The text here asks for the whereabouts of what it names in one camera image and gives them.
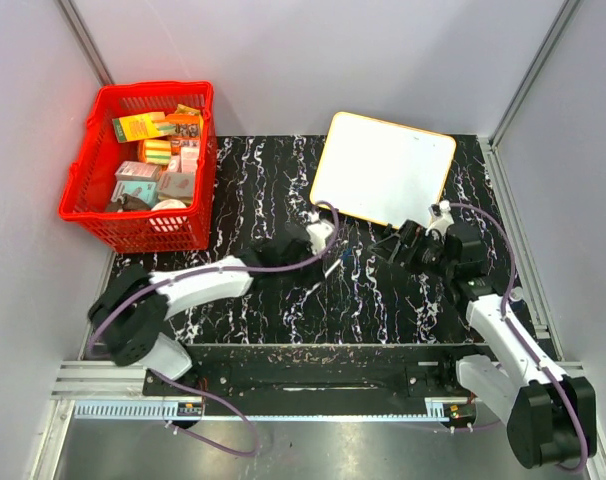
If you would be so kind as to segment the white marker pen blue cap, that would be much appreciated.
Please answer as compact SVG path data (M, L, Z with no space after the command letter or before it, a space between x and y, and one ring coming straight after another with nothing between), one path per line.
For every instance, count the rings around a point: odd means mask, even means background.
M324 276L328 278L336 269L342 266L352 256L352 250L346 249L341 256L335 260L324 272Z

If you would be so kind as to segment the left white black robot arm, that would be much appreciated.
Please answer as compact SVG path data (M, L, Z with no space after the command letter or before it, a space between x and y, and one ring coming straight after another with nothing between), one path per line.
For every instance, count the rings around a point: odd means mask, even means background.
M88 311L93 333L86 355L103 343L106 358L119 367L140 364L161 374L178 395L194 392L200 373L164 324L190 308L240 298L269 276L289 274L312 284L324 278L322 255L330 234L285 233L254 243L234 255L198 267L149 272L136 264L124 270Z

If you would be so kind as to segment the white board with orange frame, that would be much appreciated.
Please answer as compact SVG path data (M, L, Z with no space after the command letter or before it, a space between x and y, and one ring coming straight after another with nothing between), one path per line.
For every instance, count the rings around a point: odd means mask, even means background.
M442 197L457 142L451 136L348 112L334 115L310 202L395 228L426 227Z

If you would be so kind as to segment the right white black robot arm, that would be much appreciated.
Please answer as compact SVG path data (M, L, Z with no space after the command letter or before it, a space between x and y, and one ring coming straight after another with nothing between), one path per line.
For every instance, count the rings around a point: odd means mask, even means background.
M406 221L398 230L387 228L370 250L412 274L440 278L448 302L490 348L490 356L442 366L441 390L451 396L469 390L479 398L505 425L523 467L582 470L597 452L595 390L551 360L519 322L487 274L485 245L474 228Z

